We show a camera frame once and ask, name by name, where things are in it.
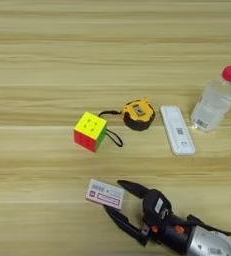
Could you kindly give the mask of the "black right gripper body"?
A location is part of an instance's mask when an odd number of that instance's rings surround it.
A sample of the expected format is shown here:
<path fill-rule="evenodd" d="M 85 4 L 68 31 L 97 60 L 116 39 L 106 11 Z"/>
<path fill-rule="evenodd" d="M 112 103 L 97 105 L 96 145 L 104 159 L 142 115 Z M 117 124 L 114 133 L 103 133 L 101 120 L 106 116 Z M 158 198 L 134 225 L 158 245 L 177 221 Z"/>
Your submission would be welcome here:
<path fill-rule="evenodd" d="M 157 244 L 165 245 L 178 254 L 187 253 L 188 243 L 193 231 L 192 224 L 174 214 L 164 221 L 144 216 L 143 223 L 148 227 L 148 231 L 144 233 L 144 229 L 141 229 L 141 245 L 145 246 L 148 240 L 152 240 Z"/>

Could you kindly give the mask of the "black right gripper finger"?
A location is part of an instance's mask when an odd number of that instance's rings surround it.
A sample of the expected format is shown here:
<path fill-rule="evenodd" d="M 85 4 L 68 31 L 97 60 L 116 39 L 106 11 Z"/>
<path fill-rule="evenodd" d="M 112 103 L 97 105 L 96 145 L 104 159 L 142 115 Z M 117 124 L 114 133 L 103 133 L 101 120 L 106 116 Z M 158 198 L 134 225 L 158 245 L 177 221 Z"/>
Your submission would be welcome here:
<path fill-rule="evenodd" d="M 137 240 L 141 245 L 145 246 L 147 244 L 147 236 L 142 233 L 142 231 L 132 225 L 128 218 L 120 213 L 115 208 L 104 205 L 106 213 L 110 216 L 113 222 L 125 233 L 130 235 L 132 238 Z"/>
<path fill-rule="evenodd" d="M 143 199 L 149 193 L 149 189 L 139 183 L 127 180 L 118 180 L 117 183 L 129 193 L 140 199 Z"/>

